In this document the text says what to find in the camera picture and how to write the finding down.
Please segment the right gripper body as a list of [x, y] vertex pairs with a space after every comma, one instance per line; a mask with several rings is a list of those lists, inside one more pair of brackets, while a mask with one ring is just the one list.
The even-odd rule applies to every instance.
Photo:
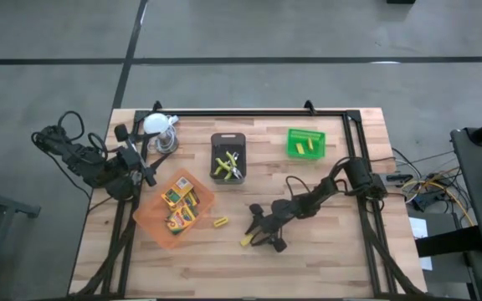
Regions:
[[289, 203], [273, 203], [271, 213], [266, 216], [264, 215], [264, 209], [257, 203], [251, 204], [249, 210], [252, 215], [264, 216], [256, 235], [249, 240], [250, 246], [252, 241], [272, 237], [274, 238], [274, 244], [272, 245], [274, 250], [277, 253], [282, 253], [287, 248], [287, 244], [282, 238], [282, 228], [291, 220], [291, 205]]

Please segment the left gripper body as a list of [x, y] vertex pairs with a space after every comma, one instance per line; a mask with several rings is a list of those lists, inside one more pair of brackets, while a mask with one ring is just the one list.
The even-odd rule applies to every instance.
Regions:
[[149, 186], [154, 186], [156, 184], [152, 172], [144, 172], [142, 170], [142, 160], [145, 160], [141, 153], [137, 150], [136, 144], [132, 143], [129, 139], [130, 133], [128, 132], [124, 124], [117, 125], [115, 127], [115, 137], [118, 142], [125, 142], [127, 148], [125, 153], [122, 155], [128, 167], [134, 169], [135, 166], [139, 167], [139, 171], [142, 174], [143, 179]]

